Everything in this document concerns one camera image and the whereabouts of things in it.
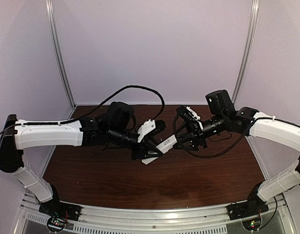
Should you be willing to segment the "white remote control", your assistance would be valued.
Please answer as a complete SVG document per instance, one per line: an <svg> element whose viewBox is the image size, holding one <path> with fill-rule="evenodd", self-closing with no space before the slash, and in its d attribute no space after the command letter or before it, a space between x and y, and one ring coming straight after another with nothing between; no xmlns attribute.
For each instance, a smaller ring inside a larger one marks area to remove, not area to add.
<svg viewBox="0 0 300 234"><path fill-rule="evenodd" d="M173 146L177 143L175 135L170 136L166 140L162 141L159 145L156 146L158 150L160 150L163 154L166 154L169 150L173 148ZM151 162L155 161L159 157L152 157L152 158L147 158L143 159L142 163L145 165L150 164Z"/></svg>

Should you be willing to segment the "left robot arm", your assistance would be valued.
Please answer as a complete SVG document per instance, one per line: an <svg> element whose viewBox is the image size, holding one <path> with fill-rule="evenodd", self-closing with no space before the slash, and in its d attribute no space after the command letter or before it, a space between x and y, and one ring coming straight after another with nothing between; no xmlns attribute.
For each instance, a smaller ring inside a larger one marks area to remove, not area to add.
<svg viewBox="0 0 300 234"><path fill-rule="evenodd" d="M9 115L0 133L0 170L13 174L41 203L45 203L47 211L60 216L64 205L56 195L56 189L23 160L23 150L39 146L90 147L112 143L130 149L133 160L162 156L163 153L149 143L149 134L156 129L155 120L144 122L137 133L127 128L130 121L135 121L134 109L123 102L112 102L106 113L97 117L59 122L29 122Z"/></svg>

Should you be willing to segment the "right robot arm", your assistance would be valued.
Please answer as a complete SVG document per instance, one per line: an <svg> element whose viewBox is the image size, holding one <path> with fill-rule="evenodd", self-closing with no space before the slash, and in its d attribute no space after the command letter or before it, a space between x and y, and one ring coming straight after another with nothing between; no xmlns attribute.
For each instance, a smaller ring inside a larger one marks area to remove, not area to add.
<svg viewBox="0 0 300 234"><path fill-rule="evenodd" d="M207 147L206 139L223 131L240 134L236 142L243 137L260 137L288 146L300 153L300 125L269 116L256 109L243 107L235 109L227 90L218 90L206 95L212 117L202 121L188 106L177 108L173 125L178 118L183 125L173 127L178 146L197 158L206 158L195 151L200 146ZM257 185L244 204L247 215L254 215L263 206L263 202L300 185L300 156L284 171Z"/></svg>

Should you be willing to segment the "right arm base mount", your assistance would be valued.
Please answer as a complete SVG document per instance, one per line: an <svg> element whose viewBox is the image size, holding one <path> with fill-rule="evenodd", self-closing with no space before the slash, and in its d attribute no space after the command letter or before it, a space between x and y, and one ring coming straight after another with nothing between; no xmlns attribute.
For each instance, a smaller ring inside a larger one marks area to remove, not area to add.
<svg viewBox="0 0 300 234"><path fill-rule="evenodd" d="M247 200L244 202L233 202L227 207L230 220L243 219L250 216L259 215L269 211L266 203L259 203L255 200Z"/></svg>

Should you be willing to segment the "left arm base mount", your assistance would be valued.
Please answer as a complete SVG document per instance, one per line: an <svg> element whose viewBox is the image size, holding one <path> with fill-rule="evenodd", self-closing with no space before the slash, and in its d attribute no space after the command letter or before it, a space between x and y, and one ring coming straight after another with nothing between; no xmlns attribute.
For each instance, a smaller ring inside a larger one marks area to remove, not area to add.
<svg viewBox="0 0 300 234"><path fill-rule="evenodd" d="M45 202L39 206L38 211L63 220L78 221L81 207L65 202Z"/></svg>

